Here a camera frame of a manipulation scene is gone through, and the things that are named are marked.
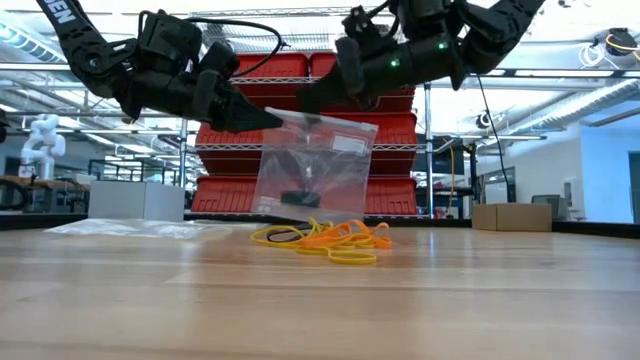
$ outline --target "white robot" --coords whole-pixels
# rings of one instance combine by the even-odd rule
[[[53,178],[54,157],[63,156],[66,150],[66,142],[62,135],[58,135],[57,115],[38,115],[37,120],[31,123],[29,139],[24,143],[21,152],[20,177],[38,176],[43,180]],[[34,147],[44,143],[38,150]]]

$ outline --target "wooden table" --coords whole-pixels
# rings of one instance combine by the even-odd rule
[[[640,242],[393,229],[376,266],[0,233],[0,359],[638,359]]]

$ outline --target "clear plastic sheet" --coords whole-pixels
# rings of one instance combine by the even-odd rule
[[[255,224],[241,224],[241,228]],[[205,222],[169,222],[150,221],[141,219],[86,219],[75,223],[58,226],[45,232],[67,235],[115,235],[141,236],[155,238],[195,239],[201,236],[215,234],[222,237],[234,229],[233,224],[217,224]]]
[[[362,219],[376,125],[267,108],[252,211],[306,221]]]

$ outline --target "white wall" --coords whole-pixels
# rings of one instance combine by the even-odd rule
[[[26,141],[26,136],[9,136],[7,141],[0,144],[0,175],[4,174],[7,157],[20,158],[22,145]],[[61,158],[56,158],[56,164],[72,167],[86,172],[91,159],[104,159],[104,151],[84,141],[72,141],[67,138],[67,151]]]
[[[534,195],[563,195],[564,182],[574,178],[578,189],[573,190],[571,216],[584,217],[580,125],[545,135],[546,140],[516,142],[506,151],[505,168],[513,166],[516,171],[516,199],[529,203]],[[498,157],[479,158],[479,175],[496,170],[500,170]]]
[[[640,130],[584,127],[581,136],[587,220],[633,223],[629,152],[640,151]]]

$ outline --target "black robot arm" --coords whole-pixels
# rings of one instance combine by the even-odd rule
[[[347,36],[336,42],[337,62],[316,84],[301,89],[306,112],[322,104],[356,99],[363,109],[377,96],[405,85],[443,77],[457,90],[469,73],[484,74],[518,44],[544,0],[499,0],[485,9],[466,0],[389,0],[407,41],[382,36],[371,22],[375,13],[352,9],[343,21]],[[458,38],[463,25],[470,31]]]
[[[280,118],[253,106],[231,86],[239,68],[231,49],[216,42],[199,59],[202,32],[189,19],[143,11],[138,39],[107,42],[77,0],[37,2],[71,72],[93,94],[115,98],[131,118],[149,108],[207,122],[218,131],[282,126]]]

